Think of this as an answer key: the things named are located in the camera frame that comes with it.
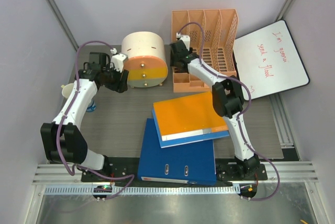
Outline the yellow cabinet drawer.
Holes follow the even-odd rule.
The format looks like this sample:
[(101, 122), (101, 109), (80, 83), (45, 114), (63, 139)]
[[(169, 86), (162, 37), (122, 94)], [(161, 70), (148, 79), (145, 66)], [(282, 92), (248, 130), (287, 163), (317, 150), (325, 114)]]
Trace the yellow cabinet drawer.
[(167, 67), (130, 70), (129, 81), (144, 79), (165, 79), (168, 75)]

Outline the white arched drawer cabinet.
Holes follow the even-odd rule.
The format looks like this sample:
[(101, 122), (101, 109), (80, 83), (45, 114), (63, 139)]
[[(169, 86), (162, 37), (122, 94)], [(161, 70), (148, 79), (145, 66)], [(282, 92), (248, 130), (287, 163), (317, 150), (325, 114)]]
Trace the white arched drawer cabinet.
[(133, 32), (124, 37), (121, 52), (128, 56), (125, 69), (149, 69), (167, 67), (162, 38), (149, 31)]

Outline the orange desk file organizer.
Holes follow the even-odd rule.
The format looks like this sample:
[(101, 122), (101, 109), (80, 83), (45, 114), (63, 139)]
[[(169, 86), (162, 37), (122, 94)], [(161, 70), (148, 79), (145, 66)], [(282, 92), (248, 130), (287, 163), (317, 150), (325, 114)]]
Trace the orange desk file organizer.
[(172, 11), (171, 39), (176, 34), (189, 35), (190, 47), (206, 64), (227, 76), (237, 76), (233, 45), (238, 26), (235, 9), (194, 9)]

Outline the orange folder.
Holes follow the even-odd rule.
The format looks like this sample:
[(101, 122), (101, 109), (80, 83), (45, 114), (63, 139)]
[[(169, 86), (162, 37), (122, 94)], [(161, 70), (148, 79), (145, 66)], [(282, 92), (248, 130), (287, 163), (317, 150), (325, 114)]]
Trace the orange folder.
[(153, 109), (162, 135), (207, 129), (228, 130), (224, 119), (216, 114), (211, 92), (155, 102)]

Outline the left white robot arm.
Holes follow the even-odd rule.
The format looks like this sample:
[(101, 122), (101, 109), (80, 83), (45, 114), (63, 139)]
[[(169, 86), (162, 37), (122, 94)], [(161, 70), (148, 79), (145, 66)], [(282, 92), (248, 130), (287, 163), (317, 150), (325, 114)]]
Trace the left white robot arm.
[(43, 123), (40, 129), (47, 160), (57, 163), (73, 163), (80, 170), (92, 170), (101, 182), (111, 177), (111, 168), (105, 155), (88, 148), (80, 132), (82, 119), (93, 97), (101, 86), (123, 93), (128, 89), (129, 71), (115, 69), (78, 71), (74, 87), (65, 105), (51, 123)]

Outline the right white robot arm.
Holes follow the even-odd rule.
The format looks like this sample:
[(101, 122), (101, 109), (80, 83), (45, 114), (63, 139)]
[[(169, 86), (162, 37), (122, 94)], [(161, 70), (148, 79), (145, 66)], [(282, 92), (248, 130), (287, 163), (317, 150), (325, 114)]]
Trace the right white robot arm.
[(226, 76), (208, 64), (199, 55), (187, 49), (184, 41), (170, 44), (170, 64), (178, 70), (187, 72), (211, 87), (213, 108), (224, 119), (234, 146), (237, 175), (244, 180), (256, 173), (260, 166), (259, 156), (249, 139), (243, 114), (245, 85), (235, 76)]

